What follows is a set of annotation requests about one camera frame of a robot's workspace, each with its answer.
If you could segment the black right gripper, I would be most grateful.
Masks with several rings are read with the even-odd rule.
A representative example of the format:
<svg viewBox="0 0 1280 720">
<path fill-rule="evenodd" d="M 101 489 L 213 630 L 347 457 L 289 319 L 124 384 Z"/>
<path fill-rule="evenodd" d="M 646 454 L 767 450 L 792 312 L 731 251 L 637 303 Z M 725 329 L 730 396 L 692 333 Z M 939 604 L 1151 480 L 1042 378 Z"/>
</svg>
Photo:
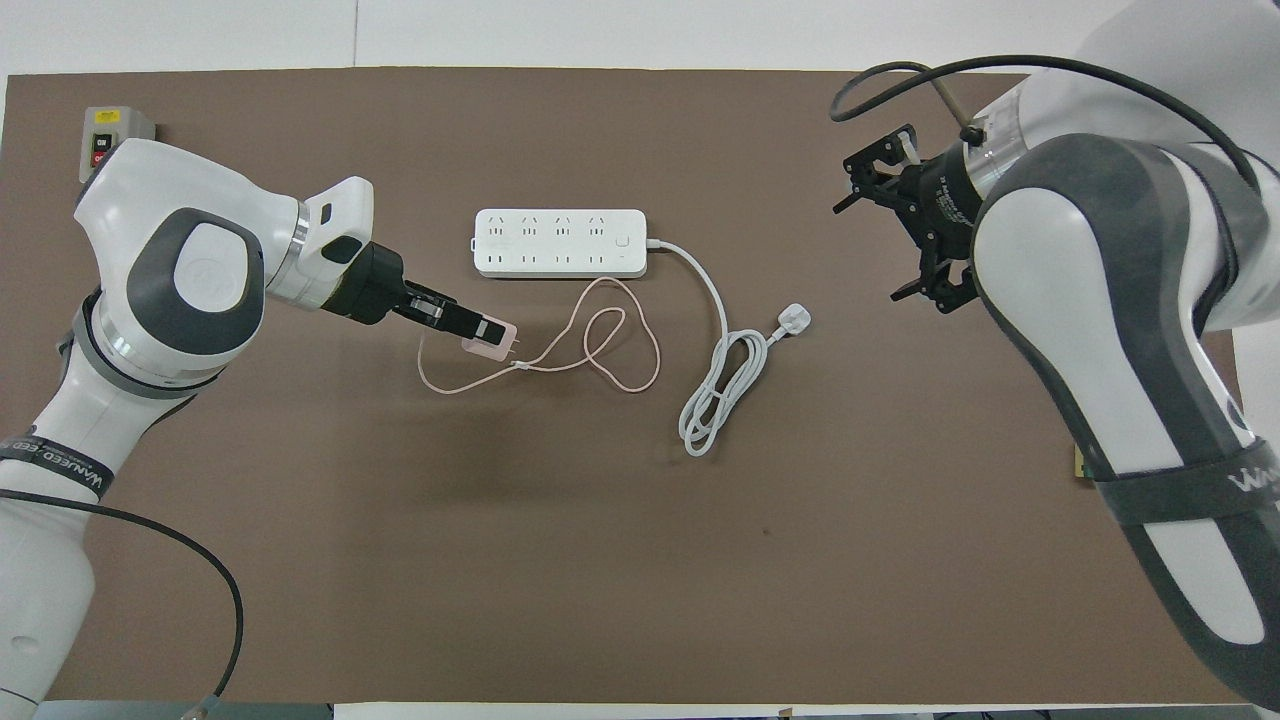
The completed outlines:
<svg viewBox="0 0 1280 720">
<path fill-rule="evenodd" d="M 954 263 L 946 263 L 972 258 L 982 205 L 965 152 L 965 145 L 952 145 L 922 161 L 914 126 L 901 126 L 842 160 L 850 191 L 833 209 L 849 209 L 861 199 L 890 209 L 908 209 L 910 204 L 916 208 L 906 215 L 905 227 L 927 269 L 893 291 L 892 302 L 919 295 L 946 315 L 977 299 L 972 266 L 965 265 L 960 279 L 954 281 Z"/>
</svg>

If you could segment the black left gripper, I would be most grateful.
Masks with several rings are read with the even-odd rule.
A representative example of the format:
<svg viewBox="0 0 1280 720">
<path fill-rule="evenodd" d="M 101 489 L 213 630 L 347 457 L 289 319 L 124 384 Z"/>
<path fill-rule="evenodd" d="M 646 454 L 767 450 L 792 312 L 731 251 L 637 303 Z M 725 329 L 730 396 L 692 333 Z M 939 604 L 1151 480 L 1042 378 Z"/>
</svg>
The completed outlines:
<svg viewBox="0 0 1280 720">
<path fill-rule="evenodd" d="M 497 320 L 463 307 L 451 296 L 407 281 L 402 256 L 379 243 L 369 243 L 355 258 L 323 310 L 365 325 L 397 313 L 463 340 L 498 343 Z"/>
</svg>

